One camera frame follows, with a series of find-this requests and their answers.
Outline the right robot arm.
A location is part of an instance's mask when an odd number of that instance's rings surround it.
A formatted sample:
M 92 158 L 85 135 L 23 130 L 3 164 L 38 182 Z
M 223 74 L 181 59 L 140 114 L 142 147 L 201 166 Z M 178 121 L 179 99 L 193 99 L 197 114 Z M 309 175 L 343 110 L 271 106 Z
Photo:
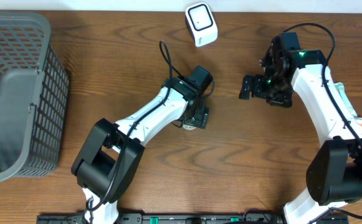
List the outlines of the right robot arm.
M 306 172 L 306 189 L 283 207 L 284 223 L 318 223 L 362 199 L 362 125 L 349 112 L 320 50 L 303 50 L 294 32 L 274 37 L 261 66 L 246 75 L 240 99 L 289 108 L 296 93 L 317 132 L 320 149 Z

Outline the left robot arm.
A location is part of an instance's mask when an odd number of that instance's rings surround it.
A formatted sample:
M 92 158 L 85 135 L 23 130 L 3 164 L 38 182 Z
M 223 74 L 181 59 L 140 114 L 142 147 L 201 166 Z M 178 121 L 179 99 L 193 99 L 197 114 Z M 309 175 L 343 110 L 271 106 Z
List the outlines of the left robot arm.
M 147 143 L 168 124 L 204 129 L 209 116 L 205 90 L 212 75 L 197 66 L 190 76 L 166 80 L 147 105 L 127 118 L 102 118 L 90 130 L 71 167 L 86 197 L 82 223 L 115 223 L 117 202 L 131 184 Z

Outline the light blue wipes pack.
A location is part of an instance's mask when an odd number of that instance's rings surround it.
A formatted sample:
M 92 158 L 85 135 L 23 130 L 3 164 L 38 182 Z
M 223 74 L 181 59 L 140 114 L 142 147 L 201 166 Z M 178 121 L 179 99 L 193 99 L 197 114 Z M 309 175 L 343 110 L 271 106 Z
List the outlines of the light blue wipes pack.
M 345 86 L 342 82 L 338 82 L 334 84 L 336 90 L 338 91 L 341 99 L 343 100 L 343 103 L 347 107 L 348 111 L 352 115 L 352 117 L 357 118 L 358 114 L 356 113 L 355 109 L 353 108 L 350 100 L 348 99 L 346 92 L 345 92 Z

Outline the green lid jar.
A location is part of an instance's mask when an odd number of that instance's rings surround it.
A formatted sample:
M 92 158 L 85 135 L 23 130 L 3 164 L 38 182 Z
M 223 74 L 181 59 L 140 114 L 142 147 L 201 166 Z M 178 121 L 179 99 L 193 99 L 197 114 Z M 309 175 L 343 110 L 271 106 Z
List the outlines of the green lid jar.
M 188 124 L 182 125 L 182 128 L 184 128 L 186 130 L 189 130 L 189 131 L 196 129 L 195 126 L 191 126 L 191 125 L 188 125 Z

